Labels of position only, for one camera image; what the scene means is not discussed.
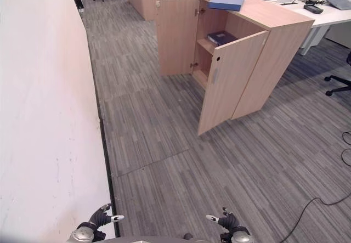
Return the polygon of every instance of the cabinet handle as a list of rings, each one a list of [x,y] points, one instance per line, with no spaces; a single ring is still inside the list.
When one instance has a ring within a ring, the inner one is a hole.
[[[218,76],[218,68],[214,70],[213,77],[212,77],[212,84],[215,84]]]

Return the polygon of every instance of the book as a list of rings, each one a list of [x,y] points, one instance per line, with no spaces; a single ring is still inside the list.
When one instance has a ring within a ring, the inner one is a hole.
[[[207,39],[210,40],[212,43],[216,44],[216,47],[219,47],[224,44],[228,44],[230,42],[237,40],[236,37],[234,37],[232,34],[226,31],[209,33],[207,35]]]
[[[208,7],[211,9],[240,11],[245,0],[210,0]]]

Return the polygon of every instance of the white desk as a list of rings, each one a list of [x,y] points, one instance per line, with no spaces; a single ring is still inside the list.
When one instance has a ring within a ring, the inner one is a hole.
[[[325,38],[351,48],[351,22],[331,26]]]
[[[309,35],[306,37],[305,41],[302,44],[303,50],[300,52],[301,55],[306,55],[311,46],[317,45],[319,41],[324,37],[325,33],[331,25],[351,21],[351,10],[339,10],[327,4],[323,4],[318,5],[318,7],[324,10],[323,13],[313,14],[310,11],[303,9],[303,2],[296,2],[297,4],[276,5],[283,6],[286,9],[315,19]]]

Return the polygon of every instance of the wooden countertop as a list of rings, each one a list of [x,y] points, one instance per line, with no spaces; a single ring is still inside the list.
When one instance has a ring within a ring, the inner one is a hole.
[[[269,30],[314,19],[263,0],[245,0],[240,12],[229,11]]]

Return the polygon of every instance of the gray carpet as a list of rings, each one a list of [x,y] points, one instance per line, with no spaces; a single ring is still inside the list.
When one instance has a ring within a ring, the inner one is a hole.
[[[323,40],[296,55],[264,108],[197,136],[204,90],[190,76],[160,77],[154,22],[127,0],[84,0],[122,236],[219,242],[205,219],[226,206],[256,242],[279,242],[304,205],[351,191],[340,160],[351,93],[326,75],[351,77],[349,49]],[[312,204],[287,242],[351,242],[351,198]]]

